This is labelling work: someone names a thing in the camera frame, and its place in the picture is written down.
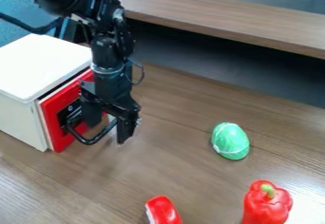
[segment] wood grain surface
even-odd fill
[[[132,19],[325,58],[325,15],[232,0],[121,0]]]
[[[0,223],[140,224],[144,203],[168,195],[184,224],[239,224],[259,178],[290,191],[288,223],[325,223],[324,110],[155,65],[134,96],[143,124],[123,146],[111,133],[91,147],[41,153],[1,132]],[[210,146],[222,121],[246,130],[246,159]]]

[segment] cable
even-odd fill
[[[6,14],[4,14],[2,12],[0,12],[0,19],[3,19],[6,22],[9,22],[11,24],[14,24],[14,25],[18,26],[19,28],[22,28],[24,30],[27,30],[29,32],[36,33],[36,34],[46,34],[51,29],[60,26],[62,24],[63,20],[64,20],[64,18],[60,17],[60,18],[54,20],[53,22],[49,23],[46,26],[42,26],[42,27],[39,27],[39,28],[33,28],[33,27],[27,25],[26,23],[23,23],[22,21],[20,21],[20,20],[18,20],[16,18],[13,18],[13,17],[11,17],[9,15],[6,15]]]
[[[139,79],[139,81],[137,81],[136,83],[133,83],[132,80],[128,77],[127,73],[125,73],[125,77],[126,79],[132,83],[132,85],[139,85],[143,82],[143,79],[144,79],[144,67],[143,67],[143,64],[140,64],[140,63],[137,63],[135,61],[133,61],[132,59],[128,58],[127,59],[129,62],[131,62],[133,65],[135,65],[136,67],[140,68],[141,71],[142,71],[142,75],[141,75],[141,78]]]

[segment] red toy vegetable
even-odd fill
[[[182,224],[181,217],[169,198],[157,196],[145,204],[150,224]]]
[[[253,183],[244,199],[241,224],[283,224],[293,207],[290,194],[272,182]]]

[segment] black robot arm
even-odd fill
[[[60,119],[63,127],[83,144],[99,141],[117,125],[118,143],[133,135],[139,124],[140,106],[132,99],[132,63],[134,41],[127,30],[124,8],[119,0],[35,0],[41,8],[59,16],[72,14],[87,20],[92,34],[91,70],[94,82],[81,82],[80,107]],[[100,134],[91,140],[79,135],[73,125],[80,120],[93,127],[102,114],[115,117]]]

